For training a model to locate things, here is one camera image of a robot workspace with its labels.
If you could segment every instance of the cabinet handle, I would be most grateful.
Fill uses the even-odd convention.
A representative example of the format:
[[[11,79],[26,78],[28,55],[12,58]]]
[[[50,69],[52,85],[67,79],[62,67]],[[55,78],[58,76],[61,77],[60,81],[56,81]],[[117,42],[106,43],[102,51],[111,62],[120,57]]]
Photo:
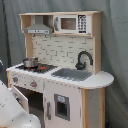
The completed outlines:
[[[55,27],[55,30],[56,30],[56,31],[59,30],[58,27],[57,27],[57,22],[58,22],[58,17],[56,17],[56,18],[54,19],[54,27]]]
[[[50,102],[47,103],[47,117],[48,117],[48,120],[51,120],[51,115],[49,113],[49,109],[50,109]]]

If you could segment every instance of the oven window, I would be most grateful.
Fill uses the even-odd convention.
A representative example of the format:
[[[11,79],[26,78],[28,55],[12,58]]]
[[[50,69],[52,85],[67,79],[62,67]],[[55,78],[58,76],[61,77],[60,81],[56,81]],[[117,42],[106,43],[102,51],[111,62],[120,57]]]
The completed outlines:
[[[76,18],[61,18],[61,29],[76,30]]]

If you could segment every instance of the microwave control panel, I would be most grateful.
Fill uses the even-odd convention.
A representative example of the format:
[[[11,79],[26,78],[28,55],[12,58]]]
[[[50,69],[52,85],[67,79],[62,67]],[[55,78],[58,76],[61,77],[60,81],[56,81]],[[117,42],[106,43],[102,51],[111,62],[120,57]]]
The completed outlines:
[[[78,31],[86,33],[86,15],[78,15]]]

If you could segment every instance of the toy kitchen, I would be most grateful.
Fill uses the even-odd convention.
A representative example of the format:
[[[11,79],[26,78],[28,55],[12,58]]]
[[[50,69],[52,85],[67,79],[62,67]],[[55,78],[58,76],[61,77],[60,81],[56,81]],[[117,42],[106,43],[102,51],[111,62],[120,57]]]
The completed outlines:
[[[24,63],[7,69],[8,86],[42,128],[105,128],[105,87],[114,77],[101,71],[101,12],[20,14]]]

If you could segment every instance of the white cabinet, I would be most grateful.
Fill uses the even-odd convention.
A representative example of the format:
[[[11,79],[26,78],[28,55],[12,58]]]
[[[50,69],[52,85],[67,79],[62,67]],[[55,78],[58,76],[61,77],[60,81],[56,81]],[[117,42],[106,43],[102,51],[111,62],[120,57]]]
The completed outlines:
[[[81,90],[45,81],[45,128],[82,128]]]
[[[91,34],[91,16],[55,15],[55,33]]]

